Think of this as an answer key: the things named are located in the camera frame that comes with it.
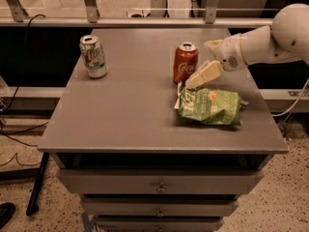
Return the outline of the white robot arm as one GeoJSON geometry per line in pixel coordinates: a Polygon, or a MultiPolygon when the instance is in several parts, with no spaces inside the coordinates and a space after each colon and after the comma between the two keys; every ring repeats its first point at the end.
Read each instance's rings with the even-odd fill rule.
{"type": "Polygon", "coordinates": [[[186,88],[198,88],[217,79],[224,71],[239,71],[252,64],[298,60],[309,64],[309,6],[289,5],[274,17],[270,26],[224,40],[207,41],[204,47],[214,60],[205,61],[185,82],[186,88]]]}

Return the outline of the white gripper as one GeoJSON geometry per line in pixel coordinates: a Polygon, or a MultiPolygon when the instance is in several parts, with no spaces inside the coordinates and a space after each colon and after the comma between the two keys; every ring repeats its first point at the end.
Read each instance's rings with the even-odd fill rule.
{"type": "Polygon", "coordinates": [[[205,61],[185,82],[187,88],[202,86],[218,78],[224,70],[235,72],[247,67],[241,52],[241,34],[235,34],[224,40],[206,41],[204,47],[217,61],[205,61]]]}

